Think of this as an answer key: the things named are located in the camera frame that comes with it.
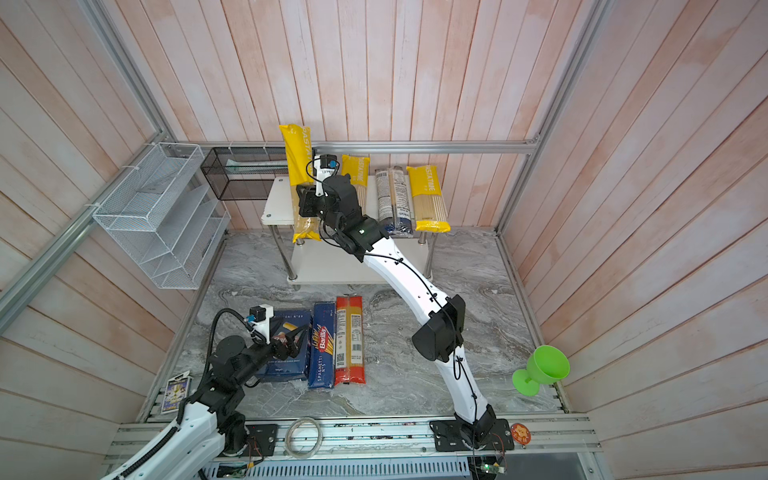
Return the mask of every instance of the marble floor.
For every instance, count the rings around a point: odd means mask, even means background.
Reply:
[[[553,388],[542,386],[537,396],[525,397],[512,386],[511,374],[525,367],[534,347],[495,234],[458,228],[441,235],[433,282],[466,301],[463,335],[467,358],[480,390],[497,414],[557,410],[560,402]],[[295,290],[286,281],[280,255],[266,230],[235,233],[228,239],[174,374],[190,370],[200,378],[210,323],[225,306],[243,315],[260,303],[276,309],[311,309],[315,302],[334,301],[347,293],[363,297],[367,384],[308,390],[306,381],[262,383],[246,389],[238,410],[250,419],[452,415],[445,383],[411,344],[418,323],[394,290],[387,285],[302,285]],[[219,322],[217,341],[243,333],[236,321],[226,318]]]

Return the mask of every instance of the white wire rack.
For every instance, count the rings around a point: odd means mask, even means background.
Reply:
[[[94,219],[106,230],[157,230],[202,163],[199,145],[155,145],[96,210]]]
[[[94,215],[160,288],[198,288],[229,223],[208,185],[187,188],[202,160],[197,145],[156,145]]]

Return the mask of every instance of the shelf table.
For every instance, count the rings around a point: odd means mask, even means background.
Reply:
[[[411,190],[408,186],[409,200]],[[375,271],[360,263],[353,255],[333,247],[323,241],[308,240],[297,241],[293,246],[293,252],[288,248],[280,236],[278,227],[293,226],[293,206],[290,196],[290,182],[288,177],[277,177],[272,184],[270,194],[266,199],[261,223],[268,226],[283,258],[288,272],[288,282],[296,285],[308,283],[335,283],[335,284],[365,284],[386,283]],[[368,188],[366,191],[365,214],[371,218],[379,218],[379,201],[376,190],[376,179],[368,176]],[[437,234],[433,233],[427,238],[422,233],[419,238],[396,238],[395,244],[403,255],[424,276],[432,277],[432,256],[434,254]]]

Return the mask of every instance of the metal grate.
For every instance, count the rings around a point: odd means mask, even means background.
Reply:
[[[219,465],[208,465],[209,478],[216,478]],[[252,467],[245,478],[291,478],[320,480],[331,478],[369,478],[390,480],[407,478],[470,478],[466,457],[444,458],[360,458],[340,460],[266,461]]]
[[[155,145],[96,210],[106,230],[155,231],[203,162],[198,145]]]

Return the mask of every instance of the barilla spaghetti box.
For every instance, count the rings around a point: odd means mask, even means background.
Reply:
[[[309,339],[312,336],[309,327],[312,323],[312,313],[309,310],[275,310],[275,316],[270,321],[272,325],[279,323],[274,335],[273,342],[285,342],[286,333],[291,332],[301,326],[307,325],[307,331],[299,334],[294,339],[299,347],[299,355],[294,359],[288,357],[285,360],[272,358],[259,372],[256,377],[261,378],[263,382],[288,382],[289,380],[305,380],[308,373],[307,360],[309,356]]]
[[[310,377],[308,378],[311,389],[333,388],[335,336],[336,304],[334,302],[315,303],[310,339]]]

